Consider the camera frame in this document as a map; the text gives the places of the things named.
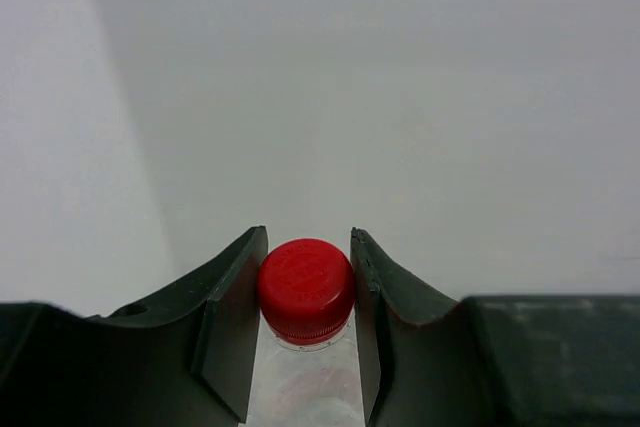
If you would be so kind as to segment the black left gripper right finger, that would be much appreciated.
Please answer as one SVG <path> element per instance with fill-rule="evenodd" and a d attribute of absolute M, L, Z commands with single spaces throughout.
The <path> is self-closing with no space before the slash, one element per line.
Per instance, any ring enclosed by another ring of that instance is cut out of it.
<path fill-rule="evenodd" d="M 356 333 L 369 426 L 635 426 L 635 295 L 456 301 L 353 229 Z"/>

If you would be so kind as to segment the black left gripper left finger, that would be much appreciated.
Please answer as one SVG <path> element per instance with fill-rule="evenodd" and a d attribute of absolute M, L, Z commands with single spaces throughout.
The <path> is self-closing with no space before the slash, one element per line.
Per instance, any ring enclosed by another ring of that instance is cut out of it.
<path fill-rule="evenodd" d="M 266 229 L 108 316 L 1 307 L 5 426 L 236 426 L 247 419 Z"/>

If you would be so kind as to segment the red label clear bottle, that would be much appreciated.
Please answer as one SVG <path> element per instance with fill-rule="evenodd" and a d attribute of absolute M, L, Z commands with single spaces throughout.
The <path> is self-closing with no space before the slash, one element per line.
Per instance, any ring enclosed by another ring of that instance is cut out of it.
<path fill-rule="evenodd" d="M 355 287 L 348 258 L 324 240 L 292 240 L 267 255 L 247 425 L 364 425 Z"/>

